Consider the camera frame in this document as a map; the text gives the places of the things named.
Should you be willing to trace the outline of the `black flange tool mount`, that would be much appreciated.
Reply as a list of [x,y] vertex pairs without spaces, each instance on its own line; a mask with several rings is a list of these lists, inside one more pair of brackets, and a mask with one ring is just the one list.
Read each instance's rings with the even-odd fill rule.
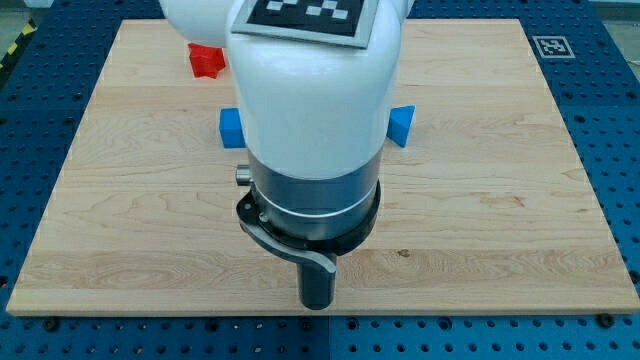
[[286,261],[316,266],[329,274],[335,274],[337,266],[330,256],[342,256],[353,251],[365,241],[374,228],[381,200],[380,182],[376,183],[374,190],[372,205],[363,220],[348,232],[332,239],[297,238],[269,222],[263,222],[252,192],[247,193],[238,202],[236,212],[241,229],[269,253]]

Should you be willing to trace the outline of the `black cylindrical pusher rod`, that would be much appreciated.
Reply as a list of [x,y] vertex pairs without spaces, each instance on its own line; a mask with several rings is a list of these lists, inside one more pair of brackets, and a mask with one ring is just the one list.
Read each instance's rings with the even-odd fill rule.
[[301,303],[311,310],[327,308],[333,301],[336,267],[298,264],[297,278]]

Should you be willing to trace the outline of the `fiducial marker on arm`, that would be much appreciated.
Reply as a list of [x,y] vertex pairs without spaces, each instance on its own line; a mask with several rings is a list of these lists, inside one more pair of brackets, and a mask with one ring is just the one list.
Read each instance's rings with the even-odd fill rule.
[[365,49],[377,8],[377,0],[248,0],[231,31]]

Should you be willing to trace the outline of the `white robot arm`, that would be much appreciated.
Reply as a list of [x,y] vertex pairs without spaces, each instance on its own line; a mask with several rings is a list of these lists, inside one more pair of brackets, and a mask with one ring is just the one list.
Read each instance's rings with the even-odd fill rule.
[[370,234],[407,0],[160,0],[186,39],[225,50],[248,164],[236,211],[297,266],[299,297],[330,305],[336,259]]

